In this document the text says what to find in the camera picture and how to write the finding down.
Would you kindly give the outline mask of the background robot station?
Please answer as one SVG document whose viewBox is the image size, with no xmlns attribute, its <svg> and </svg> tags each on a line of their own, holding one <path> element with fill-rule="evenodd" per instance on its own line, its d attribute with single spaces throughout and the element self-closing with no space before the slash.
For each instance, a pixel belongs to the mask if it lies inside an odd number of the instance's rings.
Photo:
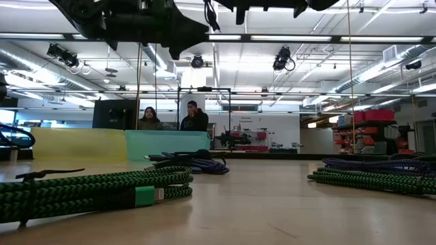
<svg viewBox="0 0 436 245">
<path fill-rule="evenodd" d="M 229 150 L 267 152 L 269 147 L 267 131 L 226 131 L 215 140 Z"/>
</svg>

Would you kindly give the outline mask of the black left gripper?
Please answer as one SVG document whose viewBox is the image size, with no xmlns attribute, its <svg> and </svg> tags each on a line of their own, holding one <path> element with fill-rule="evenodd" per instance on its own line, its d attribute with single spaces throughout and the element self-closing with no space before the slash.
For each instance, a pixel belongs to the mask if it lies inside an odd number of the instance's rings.
<svg viewBox="0 0 436 245">
<path fill-rule="evenodd" d="M 103 40 L 113 49 L 117 49 L 119 42 L 156 43 L 168 48 L 173 59 L 179 59 L 181 48 L 208 41 L 208 34 L 191 33 L 178 42 L 177 32 L 208 32 L 208 26 L 183 15 L 175 0 L 103 0 L 103 3 Z"/>
</svg>

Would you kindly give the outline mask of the silver ventilation duct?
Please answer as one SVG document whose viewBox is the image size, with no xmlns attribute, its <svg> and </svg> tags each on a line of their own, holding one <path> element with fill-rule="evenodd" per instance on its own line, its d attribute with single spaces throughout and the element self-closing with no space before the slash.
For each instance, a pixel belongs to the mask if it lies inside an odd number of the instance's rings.
<svg viewBox="0 0 436 245">
<path fill-rule="evenodd" d="M 143 44 L 142 51 L 158 70 L 167 70 L 167 63 L 157 54 L 156 44 Z"/>
</svg>

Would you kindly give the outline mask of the large red storage bin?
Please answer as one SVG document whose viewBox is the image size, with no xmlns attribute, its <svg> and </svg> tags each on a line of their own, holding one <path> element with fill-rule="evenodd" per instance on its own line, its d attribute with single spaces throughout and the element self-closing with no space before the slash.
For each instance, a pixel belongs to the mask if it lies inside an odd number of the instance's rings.
<svg viewBox="0 0 436 245">
<path fill-rule="evenodd" d="M 354 112 L 354 122 L 362 121 L 393 121 L 394 112 L 392 110 L 366 110 Z"/>
</svg>

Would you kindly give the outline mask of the black ceiling spotlights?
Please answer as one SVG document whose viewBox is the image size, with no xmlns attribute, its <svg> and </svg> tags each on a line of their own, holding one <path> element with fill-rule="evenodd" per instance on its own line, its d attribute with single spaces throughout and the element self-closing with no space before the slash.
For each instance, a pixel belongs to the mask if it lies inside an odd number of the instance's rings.
<svg viewBox="0 0 436 245">
<path fill-rule="evenodd" d="M 77 58 L 77 54 L 62 49 L 57 44 L 50 44 L 46 54 L 53 59 L 59 60 L 69 68 L 77 68 L 80 64 L 80 61 Z"/>
</svg>

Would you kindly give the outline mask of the black monitor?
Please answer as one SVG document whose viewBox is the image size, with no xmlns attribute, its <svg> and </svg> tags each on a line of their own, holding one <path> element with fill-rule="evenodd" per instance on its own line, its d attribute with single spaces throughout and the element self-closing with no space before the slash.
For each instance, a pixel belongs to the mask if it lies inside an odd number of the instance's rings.
<svg viewBox="0 0 436 245">
<path fill-rule="evenodd" d="M 92 128 L 134 130 L 136 112 L 134 100 L 98 100 L 93 108 Z"/>
</svg>

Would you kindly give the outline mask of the dark storage shelf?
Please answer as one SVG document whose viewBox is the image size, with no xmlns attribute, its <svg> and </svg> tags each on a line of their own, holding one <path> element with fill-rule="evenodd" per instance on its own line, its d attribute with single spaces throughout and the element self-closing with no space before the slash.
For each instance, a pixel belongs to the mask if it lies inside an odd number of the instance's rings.
<svg viewBox="0 0 436 245">
<path fill-rule="evenodd" d="M 339 154 L 413 154 L 409 125 L 395 121 L 354 122 L 354 113 L 340 116 L 332 128 L 333 143 Z"/>
</svg>

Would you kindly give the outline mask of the teal translucent plastic bin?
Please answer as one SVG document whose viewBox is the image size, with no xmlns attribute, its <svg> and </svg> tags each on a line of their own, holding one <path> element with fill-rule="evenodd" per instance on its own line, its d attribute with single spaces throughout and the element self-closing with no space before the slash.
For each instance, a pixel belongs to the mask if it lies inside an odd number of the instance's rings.
<svg viewBox="0 0 436 245">
<path fill-rule="evenodd" d="M 146 161 L 144 156 L 162 152 L 195 152 L 209 150 L 211 140 L 200 131 L 147 131 L 125 132 L 127 158 L 129 161 Z"/>
</svg>

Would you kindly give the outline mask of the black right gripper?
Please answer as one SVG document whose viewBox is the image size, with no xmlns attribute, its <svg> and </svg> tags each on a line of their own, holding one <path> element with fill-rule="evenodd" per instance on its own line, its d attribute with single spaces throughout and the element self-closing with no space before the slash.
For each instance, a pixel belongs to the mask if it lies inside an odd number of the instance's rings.
<svg viewBox="0 0 436 245">
<path fill-rule="evenodd" d="M 245 12 L 250 7 L 261 7 L 264 12 L 271 7 L 292 8 L 294 17 L 308 8 L 305 0 L 214 0 L 224 7 L 236 7 L 236 23 L 239 25 L 245 21 Z"/>
</svg>

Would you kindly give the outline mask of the person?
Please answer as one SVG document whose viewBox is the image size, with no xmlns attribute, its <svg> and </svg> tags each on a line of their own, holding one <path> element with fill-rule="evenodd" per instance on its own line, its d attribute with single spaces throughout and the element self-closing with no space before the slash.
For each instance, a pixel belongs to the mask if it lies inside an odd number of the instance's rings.
<svg viewBox="0 0 436 245">
<path fill-rule="evenodd" d="M 160 119 L 158 119 L 156 111 L 153 107 L 147 107 L 144 111 L 144 116 L 138 121 L 139 130 L 163 130 Z"/>
<path fill-rule="evenodd" d="M 187 116 L 181 122 L 181 131 L 207 132 L 208 115 L 198 107 L 195 101 L 187 103 Z"/>
</svg>

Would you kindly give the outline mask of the yellow translucent plastic bin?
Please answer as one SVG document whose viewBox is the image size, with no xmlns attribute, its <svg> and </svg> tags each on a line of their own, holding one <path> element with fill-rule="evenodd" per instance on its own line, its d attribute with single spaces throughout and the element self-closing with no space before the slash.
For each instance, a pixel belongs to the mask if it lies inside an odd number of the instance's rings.
<svg viewBox="0 0 436 245">
<path fill-rule="evenodd" d="M 125 132 L 116 129 L 38 128 L 33 158 L 38 161 L 126 161 Z"/>
</svg>

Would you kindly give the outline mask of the black metal frame stand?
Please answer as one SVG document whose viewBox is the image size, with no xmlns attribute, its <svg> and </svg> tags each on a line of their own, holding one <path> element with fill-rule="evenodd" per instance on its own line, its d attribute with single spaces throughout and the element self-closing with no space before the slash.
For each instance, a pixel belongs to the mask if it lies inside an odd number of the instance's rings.
<svg viewBox="0 0 436 245">
<path fill-rule="evenodd" d="M 214 134 L 209 135 L 207 125 L 202 126 L 202 130 L 188 131 L 184 128 L 184 119 L 186 116 L 193 116 L 198 109 L 205 111 L 205 96 L 206 95 L 220 95 L 227 92 L 227 96 L 223 96 L 231 103 L 231 89 L 230 88 L 212 88 L 208 86 L 202 86 L 197 88 L 182 88 L 178 87 L 177 90 L 177 123 L 178 130 L 181 131 L 181 135 L 184 140 L 187 140 L 184 148 L 188 150 L 209 150 L 211 147 L 211 140 Z"/>
</svg>

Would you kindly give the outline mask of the black aluminium rig frame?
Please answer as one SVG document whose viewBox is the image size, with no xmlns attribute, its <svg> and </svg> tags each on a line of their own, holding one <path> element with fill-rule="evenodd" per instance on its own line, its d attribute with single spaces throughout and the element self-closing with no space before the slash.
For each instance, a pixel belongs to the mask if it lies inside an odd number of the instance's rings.
<svg viewBox="0 0 436 245">
<path fill-rule="evenodd" d="M 10 160 L 9 148 L 0 148 L 0 161 Z M 389 158 L 393 159 L 414 159 L 412 154 L 405 156 L 384 156 L 376 154 L 296 154 L 296 153 L 282 153 L 282 152 L 223 152 L 226 159 L 257 159 L 257 160 L 314 160 L 320 161 L 326 158 L 342 159 L 347 161 L 386 161 Z M 422 161 L 428 161 L 431 167 L 436 167 L 436 155 L 432 156 L 418 156 Z M 31 160 L 33 159 L 33 151 L 30 149 L 18 150 L 18 160 Z"/>
</svg>

